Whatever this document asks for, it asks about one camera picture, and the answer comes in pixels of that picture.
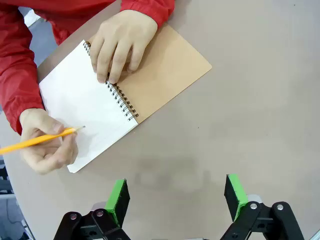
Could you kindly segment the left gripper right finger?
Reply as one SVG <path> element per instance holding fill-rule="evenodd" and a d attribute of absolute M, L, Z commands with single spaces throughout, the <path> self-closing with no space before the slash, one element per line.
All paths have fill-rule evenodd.
<path fill-rule="evenodd" d="M 248 240 L 252 233 L 263 234 L 266 240 L 303 240 L 304 236 L 292 211 L 284 201 L 271 207 L 249 200 L 236 174 L 227 174 L 224 197 L 232 224 L 222 240 Z"/>

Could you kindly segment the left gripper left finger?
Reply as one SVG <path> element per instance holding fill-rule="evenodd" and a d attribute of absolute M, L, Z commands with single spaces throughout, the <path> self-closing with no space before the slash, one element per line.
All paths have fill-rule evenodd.
<path fill-rule="evenodd" d="M 123 222 L 130 202 L 127 180 L 119 179 L 106 202 L 96 203 L 81 215 L 67 212 L 56 231 L 55 240 L 128 240 Z"/>

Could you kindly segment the person's right hand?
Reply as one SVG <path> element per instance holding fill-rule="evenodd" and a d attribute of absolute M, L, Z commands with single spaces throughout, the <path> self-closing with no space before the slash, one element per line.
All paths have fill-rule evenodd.
<path fill-rule="evenodd" d="M 24 110 L 19 117 L 22 133 L 21 141 L 42 135 L 58 135 L 65 129 L 64 125 L 52 118 L 41 108 Z M 55 138 L 21 150 L 22 158 L 37 173 L 47 174 L 53 170 L 71 165 L 78 155 L 76 133 Z"/>

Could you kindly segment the person's left hand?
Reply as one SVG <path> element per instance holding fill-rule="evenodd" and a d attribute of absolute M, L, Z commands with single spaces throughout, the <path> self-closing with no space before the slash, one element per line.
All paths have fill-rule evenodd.
<path fill-rule="evenodd" d="M 136 71 L 157 29 L 151 17 L 134 10 L 121 11 L 102 22 L 89 51 L 98 82 L 117 83 L 125 64 L 129 73 Z"/>

